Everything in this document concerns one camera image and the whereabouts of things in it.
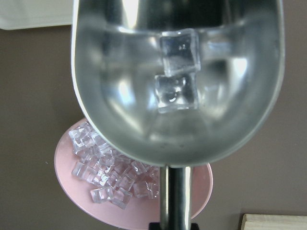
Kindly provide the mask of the scooped ice cube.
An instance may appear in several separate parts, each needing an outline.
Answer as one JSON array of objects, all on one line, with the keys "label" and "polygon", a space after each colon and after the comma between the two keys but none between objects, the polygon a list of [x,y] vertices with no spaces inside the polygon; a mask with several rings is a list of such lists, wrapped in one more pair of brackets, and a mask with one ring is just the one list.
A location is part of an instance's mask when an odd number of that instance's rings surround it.
[{"label": "scooped ice cube", "polygon": [[194,29],[162,32],[160,48],[166,76],[201,69],[199,37]]},{"label": "scooped ice cube", "polygon": [[171,77],[156,75],[154,86],[158,112],[161,114],[177,110],[192,110],[199,107],[196,74],[194,72]]}]

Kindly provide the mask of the metal ice scoop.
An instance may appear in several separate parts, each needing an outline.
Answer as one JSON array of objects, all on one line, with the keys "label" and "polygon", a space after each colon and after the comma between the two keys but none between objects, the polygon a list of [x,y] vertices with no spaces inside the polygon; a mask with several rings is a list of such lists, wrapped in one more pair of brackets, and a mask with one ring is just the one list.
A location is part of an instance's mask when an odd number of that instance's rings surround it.
[{"label": "metal ice scoop", "polygon": [[71,71],[83,114],[161,168],[160,220],[189,230],[192,168],[242,147],[284,73],[280,0],[76,0]]}]

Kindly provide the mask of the clear ice cubes pile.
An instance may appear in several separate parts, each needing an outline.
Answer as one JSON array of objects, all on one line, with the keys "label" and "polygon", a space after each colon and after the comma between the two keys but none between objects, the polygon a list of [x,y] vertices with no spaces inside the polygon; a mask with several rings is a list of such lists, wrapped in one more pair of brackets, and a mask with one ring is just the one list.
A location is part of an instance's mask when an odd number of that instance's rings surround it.
[{"label": "clear ice cubes pile", "polygon": [[71,173],[95,186],[90,192],[94,203],[108,201],[125,209],[132,197],[159,197],[158,167],[132,160],[111,147],[87,121],[68,134],[78,157]]}]

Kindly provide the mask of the pink bowl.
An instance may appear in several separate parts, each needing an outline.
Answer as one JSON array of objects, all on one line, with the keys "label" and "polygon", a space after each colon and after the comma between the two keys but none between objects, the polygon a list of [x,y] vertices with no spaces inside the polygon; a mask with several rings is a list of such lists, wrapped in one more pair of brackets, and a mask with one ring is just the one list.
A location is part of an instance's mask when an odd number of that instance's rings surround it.
[{"label": "pink bowl", "polygon": [[[90,195],[92,184],[77,179],[72,170],[78,161],[66,131],[59,140],[54,157],[58,181],[71,199],[88,215],[111,226],[127,230],[146,230],[151,222],[160,221],[159,199],[132,197],[125,209],[110,202],[96,204]],[[193,169],[191,217],[195,218],[207,205],[213,190],[213,173],[209,164]]]}]

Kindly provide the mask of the bamboo cutting board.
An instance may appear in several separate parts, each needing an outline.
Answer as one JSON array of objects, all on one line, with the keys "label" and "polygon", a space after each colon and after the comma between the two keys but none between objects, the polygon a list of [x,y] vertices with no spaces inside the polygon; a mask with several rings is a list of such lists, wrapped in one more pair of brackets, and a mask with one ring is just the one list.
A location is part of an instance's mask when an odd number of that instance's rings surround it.
[{"label": "bamboo cutting board", "polygon": [[242,230],[306,230],[306,216],[245,214]]}]

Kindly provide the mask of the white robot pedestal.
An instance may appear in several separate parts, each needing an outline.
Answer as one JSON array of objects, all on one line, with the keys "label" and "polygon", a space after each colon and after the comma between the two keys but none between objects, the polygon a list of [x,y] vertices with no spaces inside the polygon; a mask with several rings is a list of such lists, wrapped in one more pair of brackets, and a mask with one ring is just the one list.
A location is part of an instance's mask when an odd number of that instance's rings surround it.
[{"label": "white robot pedestal", "polygon": [[0,28],[16,30],[72,23],[72,0],[2,0]]}]

